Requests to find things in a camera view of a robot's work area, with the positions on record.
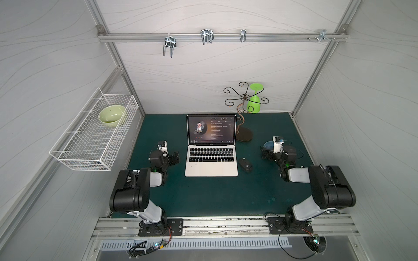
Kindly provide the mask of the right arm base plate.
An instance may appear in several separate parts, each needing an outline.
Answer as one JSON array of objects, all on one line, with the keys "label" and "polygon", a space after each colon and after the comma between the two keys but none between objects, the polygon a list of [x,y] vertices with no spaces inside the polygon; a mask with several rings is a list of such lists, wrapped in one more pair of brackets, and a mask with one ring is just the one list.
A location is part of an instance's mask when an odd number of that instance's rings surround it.
[{"label": "right arm base plate", "polygon": [[314,231],[309,222],[287,220],[285,217],[271,216],[265,218],[270,234],[313,234]]}]

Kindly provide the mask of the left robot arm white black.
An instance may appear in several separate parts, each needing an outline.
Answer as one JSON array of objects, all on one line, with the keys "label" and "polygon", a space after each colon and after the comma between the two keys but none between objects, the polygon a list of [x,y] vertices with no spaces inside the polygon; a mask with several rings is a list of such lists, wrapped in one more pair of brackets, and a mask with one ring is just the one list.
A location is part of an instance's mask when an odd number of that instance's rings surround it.
[{"label": "left robot arm white black", "polygon": [[168,168],[180,162],[179,153],[170,155],[164,147],[152,151],[149,162],[150,167],[119,171],[110,196],[110,210],[137,217],[145,225],[166,228],[165,210],[151,201],[150,189],[165,185]]}]

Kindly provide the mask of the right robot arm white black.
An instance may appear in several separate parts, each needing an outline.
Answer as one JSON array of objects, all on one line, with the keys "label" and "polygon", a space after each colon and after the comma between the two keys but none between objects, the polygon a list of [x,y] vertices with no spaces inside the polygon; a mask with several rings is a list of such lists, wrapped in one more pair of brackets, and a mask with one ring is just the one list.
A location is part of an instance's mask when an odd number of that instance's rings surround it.
[{"label": "right robot arm white black", "polygon": [[356,195],[341,168],[337,165],[296,167],[297,152],[292,146],[274,143],[272,148],[260,147],[261,157],[274,161],[285,182],[308,184],[311,195],[288,208],[282,223],[285,227],[306,224],[323,213],[353,207]]}]

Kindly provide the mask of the silver laptop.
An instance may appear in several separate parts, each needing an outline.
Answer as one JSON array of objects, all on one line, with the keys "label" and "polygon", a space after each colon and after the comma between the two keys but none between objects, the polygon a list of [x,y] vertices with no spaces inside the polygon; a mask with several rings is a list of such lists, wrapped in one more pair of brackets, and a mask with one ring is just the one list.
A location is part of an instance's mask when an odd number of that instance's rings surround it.
[{"label": "silver laptop", "polygon": [[237,117],[187,115],[186,177],[237,177]]}]

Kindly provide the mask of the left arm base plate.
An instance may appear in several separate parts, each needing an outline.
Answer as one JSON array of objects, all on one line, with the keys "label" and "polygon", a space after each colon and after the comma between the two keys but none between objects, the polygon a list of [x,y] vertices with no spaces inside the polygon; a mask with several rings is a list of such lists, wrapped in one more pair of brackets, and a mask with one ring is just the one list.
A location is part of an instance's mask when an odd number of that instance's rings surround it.
[{"label": "left arm base plate", "polygon": [[139,237],[170,237],[183,234],[183,219],[163,219],[159,223],[139,223]]}]

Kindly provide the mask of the black wireless mouse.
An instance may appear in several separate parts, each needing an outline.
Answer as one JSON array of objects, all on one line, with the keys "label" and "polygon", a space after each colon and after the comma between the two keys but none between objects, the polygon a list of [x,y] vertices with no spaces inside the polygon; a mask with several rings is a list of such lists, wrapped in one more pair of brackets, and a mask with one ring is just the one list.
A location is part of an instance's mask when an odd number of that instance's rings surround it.
[{"label": "black wireless mouse", "polygon": [[253,171],[253,165],[248,158],[240,158],[237,160],[238,165],[246,173],[251,173]]}]

